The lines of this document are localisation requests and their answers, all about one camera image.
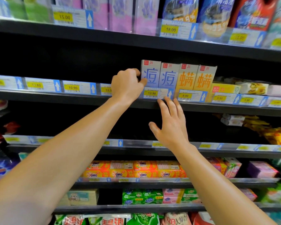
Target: purple package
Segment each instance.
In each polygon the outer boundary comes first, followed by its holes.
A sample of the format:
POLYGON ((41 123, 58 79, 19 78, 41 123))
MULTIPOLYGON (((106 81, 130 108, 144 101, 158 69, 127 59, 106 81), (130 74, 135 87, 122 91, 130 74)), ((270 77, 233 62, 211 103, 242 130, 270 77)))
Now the purple package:
POLYGON ((111 31, 132 32, 133 0, 109 0, 109 26, 111 31))
POLYGON ((134 31, 140 35, 156 34, 159 0, 136 0, 134 31))
POLYGON ((57 6, 82 9, 82 0, 55 0, 57 6))
POLYGON ((83 9, 92 10, 94 28, 108 30, 108 0, 82 0, 83 9))
POLYGON ((278 171, 263 161, 250 161, 247 167, 252 178, 273 178, 278 171))

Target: forearm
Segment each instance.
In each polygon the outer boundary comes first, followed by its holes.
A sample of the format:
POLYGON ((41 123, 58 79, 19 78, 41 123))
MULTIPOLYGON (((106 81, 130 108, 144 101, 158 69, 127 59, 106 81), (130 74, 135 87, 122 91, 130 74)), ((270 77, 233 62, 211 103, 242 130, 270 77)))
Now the forearm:
POLYGON ((186 143, 172 151, 215 224, 276 224, 216 170, 195 146, 186 143))
POLYGON ((128 107, 126 102, 110 98, 104 105, 38 147, 0 180, 0 201, 39 202, 54 209, 95 158, 128 107))

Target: right hand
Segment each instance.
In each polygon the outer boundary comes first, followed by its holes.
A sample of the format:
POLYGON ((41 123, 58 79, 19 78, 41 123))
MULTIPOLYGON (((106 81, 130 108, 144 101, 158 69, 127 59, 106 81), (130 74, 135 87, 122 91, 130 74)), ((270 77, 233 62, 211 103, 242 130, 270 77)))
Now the right hand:
POLYGON ((161 109, 162 129, 158 128, 154 122, 150 122, 149 126, 156 139, 163 146, 172 150, 176 146, 189 143, 185 125, 185 116, 177 99, 174 102, 165 97, 166 104, 158 99, 157 102, 161 109))

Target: hand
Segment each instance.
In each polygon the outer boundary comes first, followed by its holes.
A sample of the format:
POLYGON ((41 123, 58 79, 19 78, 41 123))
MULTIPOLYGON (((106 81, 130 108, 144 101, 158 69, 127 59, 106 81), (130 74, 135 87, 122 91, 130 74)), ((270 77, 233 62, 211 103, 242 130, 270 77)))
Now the hand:
POLYGON ((158 128, 154 122, 150 122, 149 126, 157 140, 163 146, 172 150, 181 144, 189 143, 185 125, 185 116, 177 99, 174 102, 165 97, 166 104, 158 99, 157 102, 161 109, 162 129, 158 128))
POLYGON ((147 84, 146 78, 138 82, 137 76, 140 74, 138 69, 126 69, 113 76, 111 82, 112 97, 119 98, 130 105, 139 97, 147 84))

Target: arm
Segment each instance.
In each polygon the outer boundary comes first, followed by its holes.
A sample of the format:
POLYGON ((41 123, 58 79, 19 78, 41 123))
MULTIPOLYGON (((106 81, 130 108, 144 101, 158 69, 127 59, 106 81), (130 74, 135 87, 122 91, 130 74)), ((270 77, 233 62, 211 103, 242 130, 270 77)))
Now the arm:
POLYGON ((0 224, 14 224, 14 219, 21 225, 45 224, 141 94, 146 79, 138 83, 137 75, 135 69, 120 71, 112 79, 113 96, 105 104, 38 147, 0 180, 0 224))
POLYGON ((168 107, 158 100, 162 129, 153 122, 149 123, 150 129, 176 156, 215 224, 276 224, 188 142, 185 117, 179 102, 176 99, 172 102, 168 97, 165 100, 168 107))

